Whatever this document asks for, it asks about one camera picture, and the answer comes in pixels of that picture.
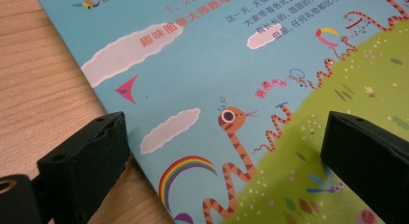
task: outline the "blue sky background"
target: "blue sky background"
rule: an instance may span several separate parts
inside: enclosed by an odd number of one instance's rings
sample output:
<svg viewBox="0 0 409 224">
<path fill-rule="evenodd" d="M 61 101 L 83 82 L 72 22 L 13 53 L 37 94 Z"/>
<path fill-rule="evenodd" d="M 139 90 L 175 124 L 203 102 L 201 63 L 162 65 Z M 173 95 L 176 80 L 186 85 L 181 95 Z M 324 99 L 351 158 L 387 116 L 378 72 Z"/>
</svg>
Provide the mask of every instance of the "blue sky background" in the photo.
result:
<svg viewBox="0 0 409 224">
<path fill-rule="evenodd" d="M 175 22 L 177 18 L 188 16 L 212 0 L 189 0 L 189 5 L 184 5 L 183 0 L 110 0 L 106 3 L 101 0 L 100 5 L 91 11 L 72 6 L 83 3 L 83 0 L 40 1 L 78 65 L 82 66 L 108 43 L 152 24 Z M 125 112 L 131 150 L 155 189 L 164 170 L 184 156 L 200 155 L 214 164 L 219 177 L 204 169 L 192 169 L 178 176 L 169 197 L 173 215 L 188 212 L 196 221 L 203 221 L 204 198 L 210 196 L 224 204 L 228 201 L 222 176 L 223 164 L 230 161 L 244 169 L 228 136 L 217 124 L 220 96 L 226 98 L 228 106 L 236 106 L 246 112 L 257 111 L 257 117 L 248 118 L 237 132 L 242 144 L 251 152 L 260 144 L 268 143 L 264 132 L 273 129 L 270 116 L 284 116 L 281 109 L 275 106 L 287 101 L 289 109 L 295 112 L 311 92 L 290 80 L 289 71 L 300 69 L 306 74 L 306 79 L 315 82 L 316 72 L 325 70 L 325 58 L 333 58 L 336 62 L 339 60 L 328 46 L 315 37 L 318 28 L 331 27 L 341 35 L 350 37 L 350 32 L 344 27 L 352 21 L 342 19 L 349 11 L 370 14 L 384 25 L 387 25 L 389 16 L 398 15 L 384 0 L 339 0 L 306 23 L 294 27 L 291 21 L 305 12 L 311 12 L 314 6 L 291 14 L 288 7 L 301 1 L 294 0 L 247 27 L 245 19 L 277 2 L 273 0 L 256 8 L 254 1 L 231 0 L 230 3 L 221 4 L 219 9 L 188 23 L 183 34 L 160 53 L 95 88 L 107 112 Z M 316 5 L 324 0 L 311 1 Z M 243 7 L 251 9 L 251 12 L 238 15 L 232 23 L 226 21 L 226 16 L 237 14 Z M 257 50 L 247 47 L 247 39 L 256 32 L 257 27 L 277 14 L 290 15 L 280 22 L 290 33 Z M 366 33 L 350 38 L 350 42 L 359 45 L 378 31 L 370 25 Z M 339 37 L 323 35 L 331 42 L 340 42 Z M 341 43 L 338 51 L 344 52 L 345 48 Z M 136 104 L 133 104 L 119 96 L 115 89 L 136 74 L 139 76 L 132 88 L 136 100 Z M 275 78 L 285 80 L 286 87 L 274 87 L 266 92 L 266 98 L 255 96 L 257 89 L 262 89 L 263 81 Z M 139 144 L 145 135 L 179 111 L 192 108 L 200 108 L 201 114 L 189 130 L 155 153 L 140 155 Z M 251 154 L 255 163 L 261 157 L 262 154 Z M 238 191 L 244 185 L 239 180 L 235 180 L 234 184 Z"/>
</svg>

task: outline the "insect illustration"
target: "insect illustration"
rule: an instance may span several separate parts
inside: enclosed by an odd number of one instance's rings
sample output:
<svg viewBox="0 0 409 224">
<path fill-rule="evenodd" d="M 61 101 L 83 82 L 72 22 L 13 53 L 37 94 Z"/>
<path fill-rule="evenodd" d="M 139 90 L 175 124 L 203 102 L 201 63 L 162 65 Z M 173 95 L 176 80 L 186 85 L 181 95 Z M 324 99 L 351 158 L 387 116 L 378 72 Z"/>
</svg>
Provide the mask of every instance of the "insect illustration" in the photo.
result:
<svg viewBox="0 0 409 224">
<path fill-rule="evenodd" d="M 289 71 L 289 78 L 296 81 L 300 85 L 300 87 L 307 88 L 304 77 L 306 77 L 306 74 L 299 69 L 291 69 Z"/>
<path fill-rule="evenodd" d="M 219 97 L 219 101 L 220 101 L 220 106 L 217 108 L 218 111 L 222 111 L 223 109 L 226 108 L 226 98 L 220 96 Z"/>
<path fill-rule="evenodd" d="M 311 174 L 310 179 L 313 182 L 321 185 L 321 188 L 307 188 L 307 192 L 309 193 L 323 193 L 323 192 L 335 193 L 335 192 L 341 192 L 343 188 L 345 187 L 345 184 L 343 183 L 343 181 L 338 181 L 337 183 L 334 183 L 331 169 L 328 166 L 325 166 L 325 176 L 326 176 L 326 179 L 323 180 L 319 176 L 315 174 Z"/>
<path fill-rule="evenodd" d="M 369 95 L 371 98 L 375 98 L 375 92 L 373 91 L 373 89 L 372 89 L 371 87 L 365 87 L 365 92 L 367 92 L 368 95 Z"/>
</svg>

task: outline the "book cover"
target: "book cover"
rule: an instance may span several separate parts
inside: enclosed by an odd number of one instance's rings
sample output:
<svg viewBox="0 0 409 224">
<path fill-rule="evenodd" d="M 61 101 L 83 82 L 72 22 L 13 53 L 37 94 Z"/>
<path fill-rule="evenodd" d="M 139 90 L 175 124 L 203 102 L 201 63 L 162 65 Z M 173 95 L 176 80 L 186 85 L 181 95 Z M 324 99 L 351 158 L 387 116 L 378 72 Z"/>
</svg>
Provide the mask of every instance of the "book cover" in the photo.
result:
<svg viewBox="0 0 409 224">
<path fill-rule="evenodd" d="M 176 223 L 382 223 L 319 153 L 409 140 L 409 0 L 39 1 Z"/>
</svg>

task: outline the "wooden surface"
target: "wooden surface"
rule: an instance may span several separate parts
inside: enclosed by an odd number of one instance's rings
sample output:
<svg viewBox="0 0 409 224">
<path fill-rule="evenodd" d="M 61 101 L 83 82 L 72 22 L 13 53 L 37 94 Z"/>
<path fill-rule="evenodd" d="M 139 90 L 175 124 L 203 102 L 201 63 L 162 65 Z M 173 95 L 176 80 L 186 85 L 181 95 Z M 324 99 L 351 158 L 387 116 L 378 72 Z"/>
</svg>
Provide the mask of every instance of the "wooden surface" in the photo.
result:
<svg viewBox="0 0 409 224">
<path fill-rule="evenodd" d="M 37 0 L 0 0 L 0 177 L 36 162 L 105 111 Z M 90 223 L 172 223 L 134 160 Z"/>
</svg>

